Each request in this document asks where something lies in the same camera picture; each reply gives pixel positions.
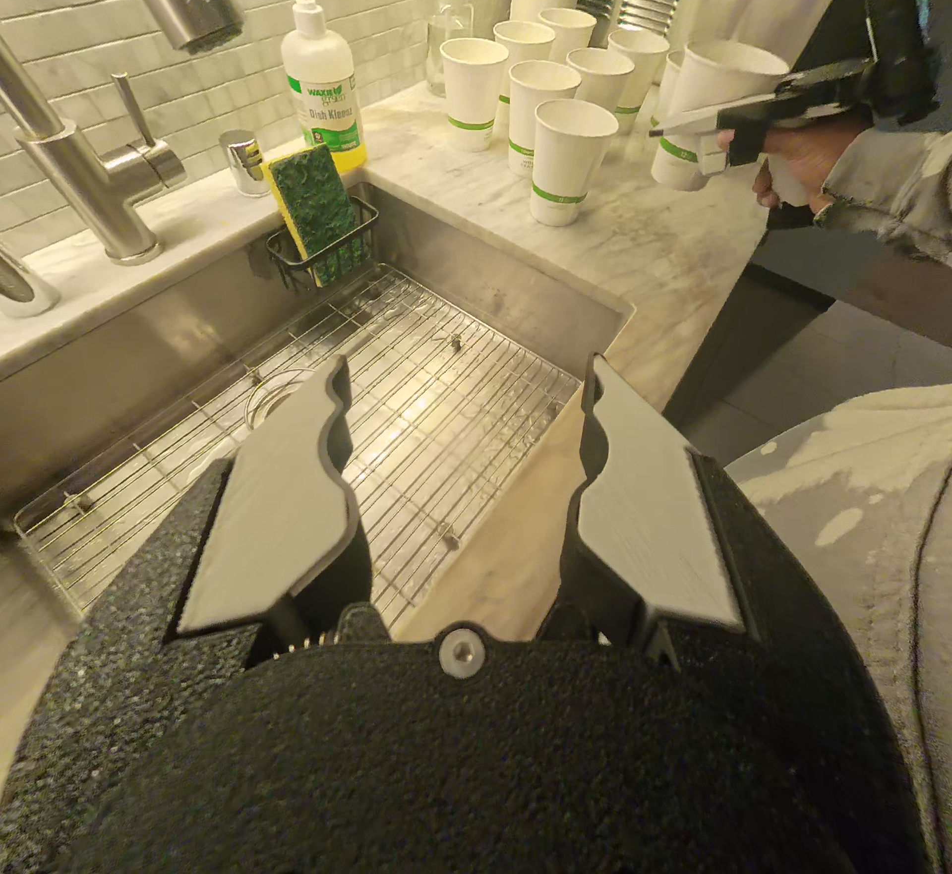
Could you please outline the marble desk countertop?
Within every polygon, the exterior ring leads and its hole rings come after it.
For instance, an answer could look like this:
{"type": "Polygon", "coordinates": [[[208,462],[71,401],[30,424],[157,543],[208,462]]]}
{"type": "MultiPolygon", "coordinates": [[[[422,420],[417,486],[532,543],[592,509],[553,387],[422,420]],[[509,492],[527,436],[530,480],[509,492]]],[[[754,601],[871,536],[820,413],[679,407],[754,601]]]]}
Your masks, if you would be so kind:
{"type": "MultiPolygon", "coordinates": [[[[380,190],[621,316],[607,360],[663,409],[763,237],[766,212],[748,191],[753,175],[721,175],[692,193],[661,187],[641,117],[612,143],[578,220],[546,227],[530,215],[530,182],[508,169],[506,144],[495,137],[482,153],[453,148],[443,106],[423,83],[371,105],[369,160],[345,183],[380,190]]],[[[275,227],[276,210],[273,200],[240,196],[220,172],[145,204],[165,246],[145,265],[115,265],[86,228],[29,253],[27,265],[64,301],[39,317],[2,318],[2,371],[22,377],[157,300],[275,227]]],[[[578,404],[574,395],[467,532],[461,554],[431,572],[420,597],[398,598],[399,639],[418,641],[462,618],[510,638],[541,622],[556,566],[555,514],[542,505],[565,505],[568,479],[581,476],[567,443],[581,433],[578,404]]]]}

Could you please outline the dish soap pump bottle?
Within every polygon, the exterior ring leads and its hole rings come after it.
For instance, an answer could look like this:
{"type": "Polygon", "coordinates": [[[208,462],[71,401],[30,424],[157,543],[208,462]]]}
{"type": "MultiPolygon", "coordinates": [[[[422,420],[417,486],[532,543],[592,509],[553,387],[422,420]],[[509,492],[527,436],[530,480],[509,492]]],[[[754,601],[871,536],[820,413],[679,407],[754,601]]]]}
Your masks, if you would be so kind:
{"type": "Polygon", "coordinates": [[[348,173],[367,159],[351,47],[327,26],[317,0],[295,0],[292,15],[281,56],[303,141],[327,147],[338,172],[348,173]]]}

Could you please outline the person's grey mottled garment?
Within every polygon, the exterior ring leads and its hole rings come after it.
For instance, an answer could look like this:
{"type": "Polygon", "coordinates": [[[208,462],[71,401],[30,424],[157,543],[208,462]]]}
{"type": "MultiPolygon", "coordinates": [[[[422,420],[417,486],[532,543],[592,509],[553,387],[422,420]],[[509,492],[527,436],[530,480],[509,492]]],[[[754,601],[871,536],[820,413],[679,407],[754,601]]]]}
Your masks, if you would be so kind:
{"type": "Polygon", "coordinates": [[[934,872],[951,850],[951,386],[873,392],[727,473],[812,577],[882,696],[934,872]]]}

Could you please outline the group of white paper cups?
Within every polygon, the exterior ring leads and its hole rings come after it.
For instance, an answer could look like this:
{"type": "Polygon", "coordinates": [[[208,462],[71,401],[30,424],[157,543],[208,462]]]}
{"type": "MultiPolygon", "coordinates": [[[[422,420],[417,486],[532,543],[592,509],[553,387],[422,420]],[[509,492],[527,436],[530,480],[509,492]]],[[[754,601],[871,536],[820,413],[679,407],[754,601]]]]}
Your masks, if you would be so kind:
{"type": "Polygon", "coordinates": [[[555,100],[583,102],[598,121],[613,117],[611,132],[627,130],[670,46],[648,29],[619,28],[607,47],[590,47],[595,24],[586,11],[547,8],[534,20],[497,23],[492,39],[444,41],[447,123],[461,148],[486,150],[501,117],[509,167],[530,177],[541,125],[536,110],[555,100]]]}

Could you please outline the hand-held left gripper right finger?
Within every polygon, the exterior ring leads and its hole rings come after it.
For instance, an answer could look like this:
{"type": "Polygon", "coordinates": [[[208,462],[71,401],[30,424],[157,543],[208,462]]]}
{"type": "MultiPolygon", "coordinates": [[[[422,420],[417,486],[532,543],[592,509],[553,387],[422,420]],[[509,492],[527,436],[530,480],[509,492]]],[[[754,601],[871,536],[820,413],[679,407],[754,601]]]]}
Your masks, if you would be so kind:
{"type": "Polygon", "coordinates": [[[646,651],[668,623],[744,633],[700,456],[598,352],[581,410],[584,479],[566,516],[559,595],[614,646],[646,651]]]}

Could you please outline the person's right hand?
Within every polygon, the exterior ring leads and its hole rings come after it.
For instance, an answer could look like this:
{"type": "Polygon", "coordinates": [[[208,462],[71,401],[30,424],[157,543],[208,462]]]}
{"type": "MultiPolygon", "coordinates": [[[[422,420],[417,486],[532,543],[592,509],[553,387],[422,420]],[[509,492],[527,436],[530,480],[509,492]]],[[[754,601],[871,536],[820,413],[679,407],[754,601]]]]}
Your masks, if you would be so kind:
{"type": "Polygon", "coordinates": [[[800,128],[771,127],[765,137],[765,152],[779,157],[790,167],[806,192],[813,214],[833,202],[824,193],[824,184],[840,157],[872,122],[863,114],[828,117],[800,128]]]}

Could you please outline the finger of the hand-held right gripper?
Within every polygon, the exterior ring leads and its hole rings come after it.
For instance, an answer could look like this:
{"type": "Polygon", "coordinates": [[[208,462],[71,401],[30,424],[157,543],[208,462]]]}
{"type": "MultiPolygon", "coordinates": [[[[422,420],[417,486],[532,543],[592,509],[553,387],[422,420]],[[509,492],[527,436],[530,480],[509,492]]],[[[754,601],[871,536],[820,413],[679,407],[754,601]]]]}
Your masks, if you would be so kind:
{"type": "Polygon", "coordinates": [[[740,100],[690,111],[670,113],[664,122],[649,129],[649,137],[673,144],[676,139],[694,140],[688,149],[704,176],[720,175],[729,167],[752,164],[764,152],[767,130],[776,114],[775,94],[753,95],[740,100]]]}

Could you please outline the stainless steel sink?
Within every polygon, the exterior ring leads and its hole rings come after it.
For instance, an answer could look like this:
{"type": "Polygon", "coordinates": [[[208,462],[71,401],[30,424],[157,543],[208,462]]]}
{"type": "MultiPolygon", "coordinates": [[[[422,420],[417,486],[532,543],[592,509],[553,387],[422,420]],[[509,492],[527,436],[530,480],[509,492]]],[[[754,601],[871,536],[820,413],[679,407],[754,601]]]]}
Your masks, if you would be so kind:
{"type": "MultiPolygon", "coordinates": [[[[372,259],[504,333],[580,382],[624,319],[527,266],[368,185],[351,190],[379,211],[372,259]]],[[[2,380],[2,543],[23,555],[12,516],[146,419],[238,359],[327,290],[286,288],[265,248],[246,243],[155,301],[84,335],[53,361],[2,380]]]]}

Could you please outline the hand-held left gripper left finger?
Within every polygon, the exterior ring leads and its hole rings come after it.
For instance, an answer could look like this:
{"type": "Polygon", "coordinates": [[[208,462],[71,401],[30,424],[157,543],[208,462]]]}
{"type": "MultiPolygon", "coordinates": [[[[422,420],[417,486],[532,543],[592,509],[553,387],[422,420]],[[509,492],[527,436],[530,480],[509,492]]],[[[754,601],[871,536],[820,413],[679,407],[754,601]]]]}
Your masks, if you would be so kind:
{"type": "Polygon", "coordinates": [[[348,359],[334,354],[244,440],[184,592],[179,638],[260,624],[288,648],[370,601],[372,558],[344,476],[351,403],[348,359]]]}

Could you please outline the steel sink drain strainer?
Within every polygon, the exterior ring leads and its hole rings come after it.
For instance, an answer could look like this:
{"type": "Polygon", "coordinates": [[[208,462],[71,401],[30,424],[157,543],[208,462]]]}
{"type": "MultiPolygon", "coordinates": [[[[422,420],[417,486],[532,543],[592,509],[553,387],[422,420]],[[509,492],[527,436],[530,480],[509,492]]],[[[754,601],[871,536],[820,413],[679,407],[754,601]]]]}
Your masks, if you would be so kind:
{"type": "Polygon", "coordinates": [[[269,373],[252,388],[244,404],[244,427],[251,434],[315,375],[316,368],[294,367],[269,373]]]}

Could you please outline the steel kitchen faucet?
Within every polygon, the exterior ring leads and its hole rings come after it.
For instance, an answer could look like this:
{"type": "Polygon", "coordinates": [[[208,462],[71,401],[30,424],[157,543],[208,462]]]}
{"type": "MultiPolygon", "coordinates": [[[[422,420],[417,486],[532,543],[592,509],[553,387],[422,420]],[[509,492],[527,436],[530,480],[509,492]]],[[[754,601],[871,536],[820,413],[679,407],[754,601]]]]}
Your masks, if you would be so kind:
{"type": "Polygon", "coordinates": [[[133,266],[162,251],[135,205],[177,186],[186,173],[173,148],[149,129],[128,74],[113,74],[113,82],[140,138],[100,155],[74,121],[54,111],[1,42],[2,104],[17,126],[19,146],[99,238],[107,256],[133,266]]]}

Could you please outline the green and yellow sponge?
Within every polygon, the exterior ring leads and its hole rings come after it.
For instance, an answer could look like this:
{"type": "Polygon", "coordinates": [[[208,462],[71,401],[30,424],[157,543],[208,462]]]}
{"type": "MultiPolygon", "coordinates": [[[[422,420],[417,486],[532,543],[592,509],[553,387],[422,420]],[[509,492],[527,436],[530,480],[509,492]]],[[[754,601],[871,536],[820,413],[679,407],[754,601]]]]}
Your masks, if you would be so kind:
{"type": "Polygon", "coordinates": [[[264,163],[264,175],[300,262],[318,287],[331,285],[367,258],[361,226],[327,145],[306,147],[264,163]]]}

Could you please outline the person's right forearm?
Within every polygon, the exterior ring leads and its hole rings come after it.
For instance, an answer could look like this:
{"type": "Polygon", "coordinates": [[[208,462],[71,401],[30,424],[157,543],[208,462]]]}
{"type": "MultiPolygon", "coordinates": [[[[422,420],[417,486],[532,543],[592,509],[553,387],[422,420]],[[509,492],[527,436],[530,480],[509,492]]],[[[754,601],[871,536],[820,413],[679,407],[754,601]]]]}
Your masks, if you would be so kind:
{"type": "Polygon", "coordinates": [[[837,161],[824,192],[832,203],[815,225],[874,233],[907,258],[950,267],[950,132],[865,131],[837,161]]]}

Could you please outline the green-banded white paper cup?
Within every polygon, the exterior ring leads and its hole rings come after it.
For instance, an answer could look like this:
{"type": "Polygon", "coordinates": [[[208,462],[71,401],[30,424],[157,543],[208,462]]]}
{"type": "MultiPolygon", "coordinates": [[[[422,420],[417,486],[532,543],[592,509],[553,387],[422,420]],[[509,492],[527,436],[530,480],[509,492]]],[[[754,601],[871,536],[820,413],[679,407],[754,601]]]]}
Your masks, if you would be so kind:
{"type": "Polygon", "coordinates": [[[686,47],[676,79],[662,79],[652,116],[651,133],[658,141],[651,167],[655,182],[672,190],[702,190],[726,167],[716,120],[709,120],[704,132],[686,132],[676,127],[677,117],[771,94],[790,72],[791,66],[772,52],[735,40],[686,47]]]}
{"type": "Polygon", "coordinates": [[[551,99],[535,111],[530,214],[541,225],[564,227],[580,215],[618,121],[579,99],[551,99]]]}

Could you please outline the glass soap dispenser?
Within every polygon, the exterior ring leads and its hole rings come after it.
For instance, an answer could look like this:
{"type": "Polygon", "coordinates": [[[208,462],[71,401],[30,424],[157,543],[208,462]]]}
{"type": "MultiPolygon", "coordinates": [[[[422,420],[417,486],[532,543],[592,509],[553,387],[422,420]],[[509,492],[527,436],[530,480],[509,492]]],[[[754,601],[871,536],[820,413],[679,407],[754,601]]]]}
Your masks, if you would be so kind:
{"type": "Polygon", "coordinates": [[[425,81],[435,96],[446,95],[441,47],[450,39],[473,35],[472,0],[433,0],[426,19],[425,81]]]}

